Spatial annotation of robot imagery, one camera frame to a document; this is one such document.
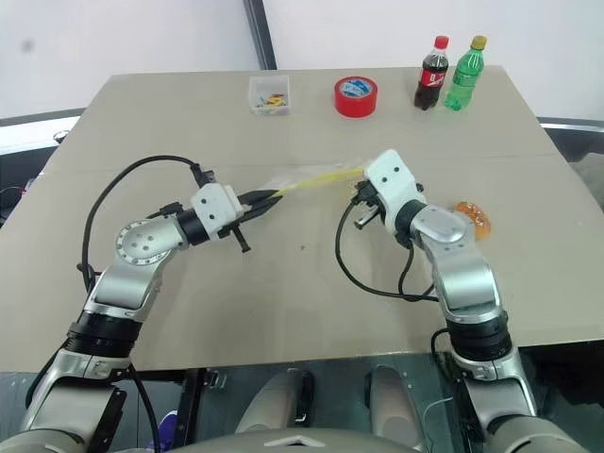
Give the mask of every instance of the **beige table surface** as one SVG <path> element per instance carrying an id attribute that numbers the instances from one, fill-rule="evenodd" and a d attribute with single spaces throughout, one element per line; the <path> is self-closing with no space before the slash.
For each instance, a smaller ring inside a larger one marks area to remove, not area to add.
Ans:
<path id="1" fill-rule="evenodd" d="M 0 231 L 0 369 L 36 371 L 61 343 L 85 299 L 79 261 L 96 196 L 135 159 L 199 160 L 238 193 L 279 175 L 361 163 L 397 149 L 430 202 L 483 207 L 493 233 L 480 242 L 520 345 L 604 338 L 604 215 L 539 127 L 501 68 L 485 70 L 469 109 L 411 104 L 418 70 L 289 72 L 293 111 L 257 117 L 249 73 L 119 75 L 94 98 Z M 372 77 L 376 112 L 346 119 L 332 107 L 343 76 Z M 352 181 L 291 193 L 234 239 L 178 255 L 133 352 L 141 369 L 295 361 L 428 350 L 444 323 L 437 304 L 372 296 L 349 283 L 333 236 Z M 111 259 L 128 221 L 169 202 L 188 204 L 188 169 L 152 164 L 120 183 L 97 215 L 91 262 Z M 344 258 L 393 290 L 406 252 L 383 227 L 344 233 Z M 428 284 L 418 260 L 408 291 Z"/>

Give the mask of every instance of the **red bottle label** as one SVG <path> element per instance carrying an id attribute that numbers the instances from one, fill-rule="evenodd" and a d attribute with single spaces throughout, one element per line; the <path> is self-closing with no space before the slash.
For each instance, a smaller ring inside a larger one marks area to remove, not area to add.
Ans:
<path id="1" fill-rule="evenodd" d="M 445 83 L 445 73 L 432 73 L 427 69 L 422 70 L 419 83 L 426 87 L 437 88 Z"/>

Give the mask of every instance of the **tape roll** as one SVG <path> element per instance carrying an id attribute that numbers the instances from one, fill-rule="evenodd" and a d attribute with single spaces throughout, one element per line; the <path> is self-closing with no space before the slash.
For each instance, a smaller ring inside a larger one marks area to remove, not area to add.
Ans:
<path id="1" fill-rule="evenodd" d="M 338 80 L 334 87 L 336 110 L 350 118 L 361 118 L 376 109 L 378 85 L 367 77 L 351 76 Z"/>

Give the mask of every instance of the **clear plastic box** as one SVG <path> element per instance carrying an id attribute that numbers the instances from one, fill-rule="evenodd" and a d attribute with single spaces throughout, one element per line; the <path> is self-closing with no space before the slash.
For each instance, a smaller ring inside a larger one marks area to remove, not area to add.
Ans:
<path id="1" fill-rule="evenodd" d="M 287 115 L 292 106 L 288 75 L 249 77 L 249 107 L 257 115 Z"/>

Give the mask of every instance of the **plastic bottle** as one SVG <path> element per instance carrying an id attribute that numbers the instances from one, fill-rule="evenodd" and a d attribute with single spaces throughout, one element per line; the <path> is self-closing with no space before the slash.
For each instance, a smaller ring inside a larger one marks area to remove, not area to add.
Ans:
<path id="1" fill-rule="evenodd" d="M 443 82 L 445 82 L 446 70 L 449 67 L 445 54 L 448 44 L 449 38 L 447 36 L 437 36 L 434 41 L 434 49 L 424 58 L 422 63 L 422 73 L 419 76 L 413 101 L 413 104 L 422 110 L 434 107 L 438 101 Z"/>
<path id="2" fill-rule="evenodd" d="M 450 109 L 461 110 L 470 104 L 472 92 L 484 68 L 482 51 L 486 43 L 487 39 L 484 36 L 475 36 L 470 50 L 457 63 L 453 83 L 445 100 L 445 105 Z"/>

